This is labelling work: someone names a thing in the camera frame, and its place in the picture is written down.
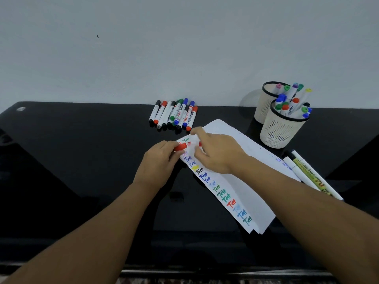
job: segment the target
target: person's right hand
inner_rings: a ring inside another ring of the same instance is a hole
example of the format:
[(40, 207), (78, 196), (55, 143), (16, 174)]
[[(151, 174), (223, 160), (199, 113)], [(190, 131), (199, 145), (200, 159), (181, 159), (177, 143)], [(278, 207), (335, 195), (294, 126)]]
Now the person's right hand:
[(202, 148), (195, 148), (195, 157), (208, 169), (218, 173), (233, 173), (233, 166), (247, 154), (234, 138), (226, 134), (206, 133), (202, 127), (193, 128), (191, 134), (197, 134)]

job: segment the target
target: person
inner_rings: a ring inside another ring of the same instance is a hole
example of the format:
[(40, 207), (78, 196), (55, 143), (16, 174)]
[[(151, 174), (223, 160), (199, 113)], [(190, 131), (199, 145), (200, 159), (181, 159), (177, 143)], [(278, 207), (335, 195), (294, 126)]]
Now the person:
[[(298, 242), (341, 283), (379, 283), (379, 221), (248, 156), (230, 136), (194, 128), (208, 169), (247, 183)], [(133, 183), (102, 212), (39, 253), (5, 284), (114, 284), (138, 223), (184, 151), (174, 141), (144, 155)]]

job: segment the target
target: wall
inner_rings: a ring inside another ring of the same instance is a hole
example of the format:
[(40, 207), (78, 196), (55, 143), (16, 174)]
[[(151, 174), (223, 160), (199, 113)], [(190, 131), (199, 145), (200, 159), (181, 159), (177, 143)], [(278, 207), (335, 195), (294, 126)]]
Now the wall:
[(379, 108), (379, 0), (0, 0), (0, 112), (21, 100)]

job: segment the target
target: person's left arm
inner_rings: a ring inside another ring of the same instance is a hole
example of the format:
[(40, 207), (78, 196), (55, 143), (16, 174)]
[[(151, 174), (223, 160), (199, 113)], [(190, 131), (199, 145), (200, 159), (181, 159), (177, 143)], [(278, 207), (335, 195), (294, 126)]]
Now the person's left arm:
[(3, 284), (115, 284), (137, 226), (183, 151), (162, 141), (144, 155), (133, 183), (86, 223), (20, 267)]

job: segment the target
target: white paper sheet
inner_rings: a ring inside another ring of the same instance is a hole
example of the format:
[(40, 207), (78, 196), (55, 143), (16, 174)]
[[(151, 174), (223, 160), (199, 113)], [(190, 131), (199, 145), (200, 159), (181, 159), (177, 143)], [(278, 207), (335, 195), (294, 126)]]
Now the white paper sheet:
[[(300, 181), (282, 159), (221, 119), (214, 120), (203, 128), (207, 133), (227, 134), (233, 137), (248, 155), (255, 157), (278, 172)], [(194, 156), (195, 146), (199, 143), (197, 135), (188, 135), (179, 139), (178, 142), (187, 143), (186, 152), (180, 157), (182, 161), (203, 181), (230, 214), (247, 232), (250, 233), (255, 230), (263, 234), (275, 218), (274, 213), (263, 199), (237, 177), (207, 170)]]

